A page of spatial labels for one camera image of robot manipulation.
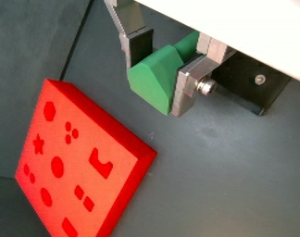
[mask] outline silver screw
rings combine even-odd
[[[254,78],[254,83],[257,85],[261,85],[265,82],[265,80],[266,80],[265,75],[258,74],[257,77]]]
[[[212,93],[216,87],[216,82],[211,78],[203,78],[196,84],[196,91],[203,95]]]

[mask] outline metal bracket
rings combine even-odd
[[[216,82],[210,78],[210,73],[235,54],[235,50],[202,32],[196,51],[202,55],[187,62],[176,72],[172,104],[172,114],[176,117],[192,107],[198,92],[208,95],[214,91]]]
[[[139,3],[132,0],[104,0],[115,23],[126,69],[130,69],[152,53],[154,30],[144,26]]]

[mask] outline hole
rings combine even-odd
[[[29,169],[28,169],[28,165],[24,165],[24,174],[28,175]]]
[[[76,185],[75,187],[75,196],[79,200],[81,200],[83,198],[83,195],[84,195],[84,191],[81,190],[81,188]]]
[[[51,170],[56,178],[60,178],[63,176],[64,167],[61,159],[55,156],[51,161]]]
[[[40,195],[41,195],[41,201],[43,201],[44,205],[51,206],[52,205],[52,198],[51,198],[48,191],[43,188],[40,189]]]
[[[67,218],[61,222],[61,228],[63,228],[63,230],[64,230],[68,237],[76,237],[77,236],[75,227],[73,227],[73,225],[71,224],[71,222]]]
[[[76,139],[77,138],[77,129],[72,130],[72,137]]]
[[[28,178],[29,178],[31,183],[35,183],[36,178],[35,178],[35,175],[32,173],[29,174]]]
[[[71,136],[65,135],[65,143],[69,144],[71,143]]]
[[[35,146],[35,154],[40,153],[43,154],[43,145],[44,145],[44,140],[40,139],[39,134],[36,135],[36,139],[33,140],[33,146]]]
[[[53,121],[55,115],[56,115],[56,109],[55,109],[53,102],[49,101],[45,103],[44,109],[43,109],[43,114],[44,114],[47,121]]]
[[[88,196],[84,199],[83,205],[87,208],[87,210],[91,212],[92,209],[93,209],[93,202],[92,202],[92,200],[91,200],[91,198]]]
[[[65,122],[65,131],[71,130],[71,122]]]
[[[91,156],[89,156],[89,163],[91,166],[95,168],[95,170],[98,171],[98,173],[103,176],[103,178],[106,179],[108,177],[108,174],[111,173],[112,170],[112,164],[110,162],[107,162],[106,164],[103,164],[99,159],[98,159],[98,150],[96,148],[92,149],[91,151]]]

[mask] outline circular hole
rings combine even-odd
[[[28,169],[28,165],[24,165],[24,174],[28,175],[29,169]]]
[[[71,130],[71,122],[65,122],[65,131]]]
[[[52,173],[53,173],[53,176],[56,178],[60,178],[63,176],[63,173],[64,173],[64,167],[63,167],[63,162],[61,162],[61,159],[55,156],[52,158],[52,161],[51,161],[51,170],[52,170]]]
[[[77,138],[77,129],[72,130],[72,137],[76,139]]]
[[[32,173],[29,174],[28,178],[29,178],[31,183],[35,183],[36,178],[35,178],[35,175]]]
[[[51,206],[52,205],[52,198],[51,198],[51,194],[48,193],[48,191],[45,189],[40,189],[40,195],[41,195],[41,201],[44,203],[45,206]]]
[[[71,136],[67,134],[65,135],[65,143],[69,144],[71,143]]]

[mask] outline red block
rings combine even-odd
[[[107,237],[156,152],[68,82],[45,80],[16,171],[55,237]]]

